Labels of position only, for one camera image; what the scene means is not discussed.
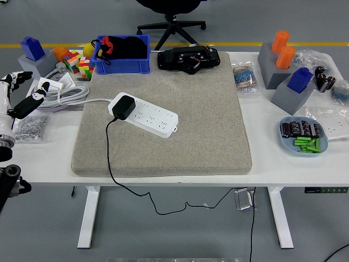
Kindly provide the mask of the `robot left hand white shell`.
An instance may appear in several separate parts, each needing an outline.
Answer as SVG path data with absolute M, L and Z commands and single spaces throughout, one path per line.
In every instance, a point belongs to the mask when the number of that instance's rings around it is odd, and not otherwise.
M 12 136 L 12 125 L 15 118 L 23 119 L 41 105 L 49 91 L 50 83 L 44 82 L 31 95 L 19 102 L 14 108 L 10 105 L 10 95 L 19 86 L 32 78 L 33 72 L 13 72 L 1 79 L 1 136 Z

